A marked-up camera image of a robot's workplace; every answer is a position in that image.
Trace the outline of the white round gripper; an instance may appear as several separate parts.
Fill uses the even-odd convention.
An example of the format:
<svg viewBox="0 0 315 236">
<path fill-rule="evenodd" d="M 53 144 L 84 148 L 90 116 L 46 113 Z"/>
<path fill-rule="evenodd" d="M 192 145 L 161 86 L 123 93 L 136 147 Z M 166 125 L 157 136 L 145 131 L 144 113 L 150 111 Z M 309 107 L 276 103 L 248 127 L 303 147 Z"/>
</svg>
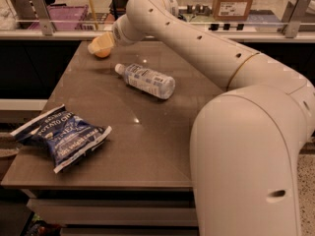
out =
<svg viewBox="0 0 315 236">
<path fill-rule="evenodd" d="M 126 15 L 119 17 L 114 22 L 112 26 L 112 33 L 106 32 L 103 35 L 96 37 L 88 45 L 89 52 L 95 55 L 96 52 L 102 49 L 111 49 L 115 43 L 118 46 L 128 46 L 141 41 L 145 37 L 142 32 L 134 28 Z"/>
</svg>

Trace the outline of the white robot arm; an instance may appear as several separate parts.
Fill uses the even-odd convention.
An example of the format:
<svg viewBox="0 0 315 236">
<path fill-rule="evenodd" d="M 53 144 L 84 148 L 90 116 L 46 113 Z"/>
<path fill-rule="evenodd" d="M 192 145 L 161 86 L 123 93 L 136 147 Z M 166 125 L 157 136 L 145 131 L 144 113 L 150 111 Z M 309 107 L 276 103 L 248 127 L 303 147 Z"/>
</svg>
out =
<svg viewBox="0 0 315 236">
<path fill-rule="evenodd" d="M 129 0 L 90 53 L 150 35 L 223 93 L 197 115 L 190 166 L 200 236 L 301 236 L 300 150 L 315 130 L 302 75 L 252 48 L 178 19 L 175 0 Z"/>
</svg>

